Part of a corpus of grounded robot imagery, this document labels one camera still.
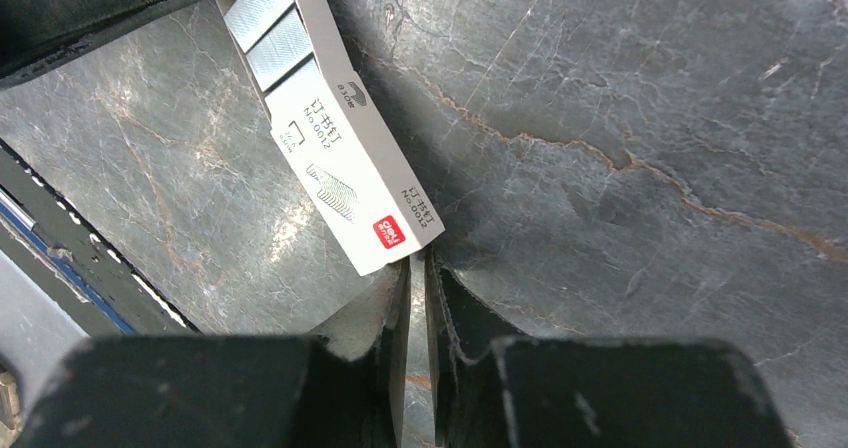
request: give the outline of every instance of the marble countertop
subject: marble countertop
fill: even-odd
[[[848,0],[330,0],[459,277],[538,336],[704,335],[848,442]],[[0,137],[198,327],[360,278],[209,0],[0,94]],[[421,260],[408,446],[433,442]]]

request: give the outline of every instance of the white cardboard box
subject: white cardboard box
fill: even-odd
[[[222,11],[227,4],[219,0]],[[272,42],[285,56],[304,42],[268,33],[282,26],[275,24],[283,13],[295,9],[283,12],[282,4],[236,0],[234,11],[225,13],[248,60],[259,58],[251,56],[254,50],[273,52]],[[252,68],[263,70],[262,88],[271,86],[263,96],[274,141],[354,268],[365,275],[420,250],[444,225],[353,70],[327,1],[295,4],[312,54],[276,85],[269,84],[267,73],[279,66]]]

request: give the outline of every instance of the black plastic part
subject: black plastic part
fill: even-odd
[[[0,0],[0,89],[200,0]]]
[[[765,385],[733,346],[538,340],[509,328],[432,250],[425,263],[438,445],[790,447]]]
[[[409,305],[403,261],[310,334],[92,340],[14,446],[396,447]]]

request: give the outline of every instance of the blue stripe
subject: blue stripe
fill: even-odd
[[[6,218],[9,222],[15,225],[15,228],[17,228],[18,231],[20,231],[36,248],[38,248],[38,250],[41,251],[41,253],[43,253],[44,256],[46,256],[53,263],[53,265],[58,268],[59,271],[61,271],[62,274],[64,274],[68,278],[68,280],[70,280],[71,283],[76,285],[77,288],[79,288],[80,291],[82,291],[85,296],[89,300],[91,300],[92,303],[95,304],[95,306],[100,308],[100,311],[102,311],[106,316],[108,316],[109,319],[112,320],[112,322],[114,322],[124,334],[130,335],[135,333],[135,330],[133,330],[130,325],[128,325],[124,320],[122,320],[121,317],[118,316],[118,313],[116,313],[111,306],[109,306],[105,301],[103,301],[103,299],[100,298],[100,296],[94,290],[92,290],[91,287],[89,287],[85,283],[85,281],[83,281],[82,278],[80,278],[79,275],[77,275],[74,270],[71,269],[70,266],[68,266],[64,261],[62,261],[61,258],[50,256],[47,253],[48,247],[43,241],[41,241],[41,238],[36,236],[36,234],[33,233],[32,230],[28,229],[26,225],[21,223],[21,221],[18,220],[18,218],[2,204],[0,204],[0,214],[2,214],[4,218]]]

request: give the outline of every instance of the red logo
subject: red logo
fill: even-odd
[[[387,250],[394,248],[406,240],[406,237],[403,236],[403,232],[400,231],[397,223],[395,223],[395,219],[391,215],[374,223],[374,232],[380,237],[380,241],[383,242],[383,246]]]

